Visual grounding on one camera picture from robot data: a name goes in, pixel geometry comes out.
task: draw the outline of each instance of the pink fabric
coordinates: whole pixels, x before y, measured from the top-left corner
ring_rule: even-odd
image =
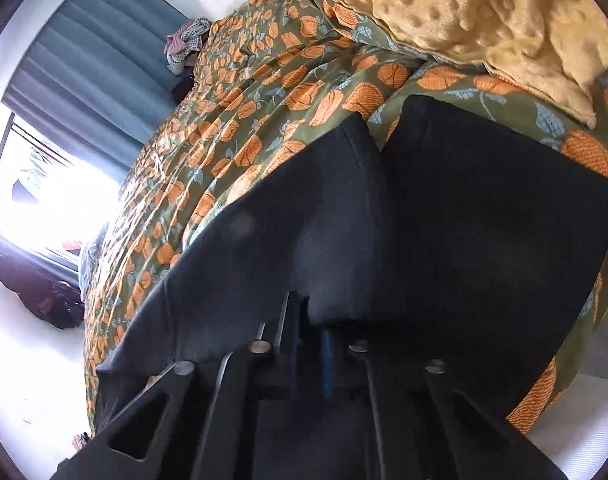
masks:
[[[186,23],[181,25],[180,30],[170,36],[166,36],[166,46],[164,47],[164,54],[177,54],[184,50],[188,45],[181,39],[183,32],[189,28],[195,22],[194,19],[188,20]]]

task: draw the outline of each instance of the window frame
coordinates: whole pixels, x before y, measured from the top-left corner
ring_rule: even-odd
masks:
[[[36,148],[45,152],[48,156],[55,158],[55,160],[57,162],[60,162],[66,166],[71,166],[72,163],[70,160],[68,160],[61,153],[58,153],[55,149],[53,149],[51,146],[49,146],[43,140],[38,139],[36,136],[34,136],[30,132],[26,131],[22,126],[20,126],[19,124],[16,123],[16,120],[15,120],[16,118],[21,119],[17,114],[15,114],[14,112],[11,112],[10,117],[8,118],[6,127],[4,129],[4,134],[2,135],[2,138],[0,141],[0,164],[2,161],[2,155],[4,154],[4,149],[6,147],[6,142],[8,140],[8,136],[10,136],[10,133],[13,132],[13,133],[17,134],[18,136],[20,136],[21,138],[23,138],[24,140],[26,140],[26,142],[31,143]],[[4,236],[3,232],[4,232],[4,230],[2,229],[2,227],[0,225],[0,235],[1,236]],[[11,239],[9,239],[9,238],[7,238],[7,239],[9,242],[15,243]],[[55,250],[55,249],[52,249],[52,248],[49,248],[46,246],[40,248],[39,250],[32,249],[31,251],[42,256],[43,258],[46,258],[52,262],[55,262],[56,264],[59,264],[60,266],[74,270],[75,272],[78,271],[78,256],[76,256],[72,253]]]

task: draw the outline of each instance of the crumpled clothing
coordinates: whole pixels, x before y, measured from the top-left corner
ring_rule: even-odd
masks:
[[[168,70],[181,75],[184,62],[191,52],[199,52],[203,47],[201,36],[210,30],[210,20],[201,17],[188,20],[180,29],[166,36],[164,54],[168,57]]]

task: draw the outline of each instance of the bed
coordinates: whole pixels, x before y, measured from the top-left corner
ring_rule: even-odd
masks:
[[[382,147],[405,98],[432,96],[608,177],[608,71],[590,88],[594,116],[573,114],[482,62],[458,65],[412,48],[359,10],[343,0],[248,0],[213,23],[195,86],[127,176],[92,273],[84,349],[91,427],[96,367],[182,251],[223,208],[353,112]],[[562,396],[607,310],[608,253],[571,333],[509,416],[520,431]]]

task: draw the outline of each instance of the white floor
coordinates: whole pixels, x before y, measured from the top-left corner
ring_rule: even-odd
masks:
[[[529,432],[569,480],[590,480],[608,456],[608,314],[593,333],[580,374]]]
[[[0,283],[0,441],[28,480],[46,480],[87,431],[81,329],[37,319]]]

